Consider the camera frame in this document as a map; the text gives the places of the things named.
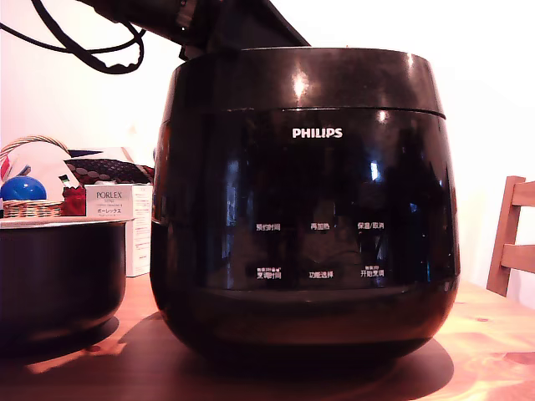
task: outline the black rice cooker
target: black rice cooker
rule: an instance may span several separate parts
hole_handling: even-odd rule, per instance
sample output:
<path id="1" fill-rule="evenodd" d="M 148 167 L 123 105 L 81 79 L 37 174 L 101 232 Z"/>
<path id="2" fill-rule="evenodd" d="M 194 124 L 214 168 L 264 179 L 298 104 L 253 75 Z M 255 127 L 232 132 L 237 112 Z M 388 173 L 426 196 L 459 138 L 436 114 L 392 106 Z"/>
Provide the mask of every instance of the black rice cooker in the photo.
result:
<path id="1" fill-rule="evenodd" d="M 459 278 L 429 63 L 363 48 L 209 53 L 172 79 L 151 282 L 223 361 L 384 360 L 429 341 Z"/>

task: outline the inner cooking pot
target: inner cooking pot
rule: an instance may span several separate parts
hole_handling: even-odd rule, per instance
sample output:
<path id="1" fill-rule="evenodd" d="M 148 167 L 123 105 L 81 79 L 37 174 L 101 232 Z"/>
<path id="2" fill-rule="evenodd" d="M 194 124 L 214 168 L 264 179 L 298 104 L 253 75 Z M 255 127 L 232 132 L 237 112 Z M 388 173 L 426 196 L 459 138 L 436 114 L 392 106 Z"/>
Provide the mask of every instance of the inner cooking pot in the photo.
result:
<path id="1" fill-rule="evenodd" d="M 187 345 L 258 363 L 399 357 L 445 321 L 458 249 L 423 58 L 261 48 L 176 70 L 150 276 Z"/>
<path id="2" fill-rule="evenodd" d="M 0 220 L 0 353 L 86 332 L 125 295 L 126 221 Z"/>

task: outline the black cable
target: black cable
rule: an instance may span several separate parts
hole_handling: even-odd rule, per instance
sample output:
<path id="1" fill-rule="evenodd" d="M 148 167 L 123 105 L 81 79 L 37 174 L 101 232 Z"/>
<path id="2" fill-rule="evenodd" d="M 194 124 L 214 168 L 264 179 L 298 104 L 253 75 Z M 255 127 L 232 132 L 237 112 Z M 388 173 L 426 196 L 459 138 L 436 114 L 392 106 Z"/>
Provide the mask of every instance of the black cable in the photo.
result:
<path id="1" fill-rule="evenodd" d="M 6 31 L 7 33 L 10 33 L 10 34 L 12 34 L 13 36 L 15 36 L 17 38 L 22 39 L 22 40 L 24 40 L 26 42 L 29 42 L 31 44 L 34 44 L 35 46 L 39 46 L 40 48 L 46 48 L 47 50 L 53 50 L 54 52 L 59 52 L 59 53 L 72 54 L 72 52 L 67 50 L 66 48 L 60 48 L 59 46 L 53 46 L 52 44 L 39 42 L 38 40 L 36 40 L 34 38 L 30 38 L 29 36 L 26 36 L 25 34 L 20 33 L 19 31 L 16 31 L 13 28 L 10 28 L 8 25 L 6 25 L 4 23 L 0 23 L 0 30 L 2 30 L 2 29 L 4 31 Z M 143 37 L 143 35 L 145 35 L 146 32 L 147 31 L 145 31 L 144 29 L 141 29 L 139 34 L 140 34 L 141 37 Z M 92 48 L 92 49 L 88 50 L 88 52 L 90 52 L 91 54 L 102 54 L 102 53 L 119 52 L 120 50 L 124 50 L 125 48 L 129 48 L 130 46 L 133 46 L 134 44 L 136 44 L 135 38 L 130 40 L 129 42 L 120 44 L 119 46 L 113 46 L 111 48 Z"/>
<path id="2" fill-rule="evenodd" d="M 145 46 L 143 45 L 143 38 L 140 36 L 131 23 L 128 21 L 120 21 L 129 31 L 134 35 L 135 42 L 140 47 L 140 56 L 138 57 L 136 64 L 130 64 L 124 66 L 122 64 L 115 64 L 108 67 L 104 62 L 96 58 L 93 54 L 89 53 L 85 48 L 82 48 L 71 37 L 69 37 L 56 23 L 52 16 L 48 13 L 41 0 L 32 0 L 33 7 L 37 14 L 43 20 L 44 24 L 50 30 L 53 36 L 65 46 L 72 54 L 74 54 L 80 61 L 89 65 L 92 69 L 96 69 L 104 74 L 127 74 L 136 71 L 143 62 L 145 56 Z"/>

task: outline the chair backrest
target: chair backrest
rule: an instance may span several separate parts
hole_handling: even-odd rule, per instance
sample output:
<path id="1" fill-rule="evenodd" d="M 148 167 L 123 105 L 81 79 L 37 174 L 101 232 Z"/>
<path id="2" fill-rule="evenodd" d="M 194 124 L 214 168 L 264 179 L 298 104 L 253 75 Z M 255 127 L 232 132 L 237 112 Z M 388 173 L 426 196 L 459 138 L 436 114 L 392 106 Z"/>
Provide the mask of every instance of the chair backrest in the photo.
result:
<path id="1" fill-rule="evenodd" d="M 535 206 L 535 181 L 509 176 L 487 281 L 487 290 L 504 297 L 511 269 L 535 273 L 535 245 L 515 245 L 521 206 Z"/>

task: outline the wicker basket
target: wicker basket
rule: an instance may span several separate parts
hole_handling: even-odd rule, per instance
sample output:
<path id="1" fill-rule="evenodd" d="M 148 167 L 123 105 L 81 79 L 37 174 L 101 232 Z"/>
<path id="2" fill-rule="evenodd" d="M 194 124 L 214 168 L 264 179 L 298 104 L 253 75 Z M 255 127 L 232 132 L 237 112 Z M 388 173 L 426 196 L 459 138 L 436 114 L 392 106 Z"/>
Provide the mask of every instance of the wicker basket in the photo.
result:
<path id="1" fill-rule="evenodd" d="M 28 136 L 15 140 L 11 144 L 0 150 L 0 165 L 8 156 L 9 152 L 17 147 L 31 142 L 47 142 L 56 145 L 68 152 L 61 142 L 47 136 Z M 58 217 L 61 216 L 61 205 L 63 202 L 51 202 L 49 200 L 6 200 L 3 202 L 4 218 L 12 217 Z"/>
<path id="2" fill-rule="evenodd" d="M 3 216 L 9 217 L 58 217 L 61 203 L 48 200 L 6 200 L 3 202 Z"/>

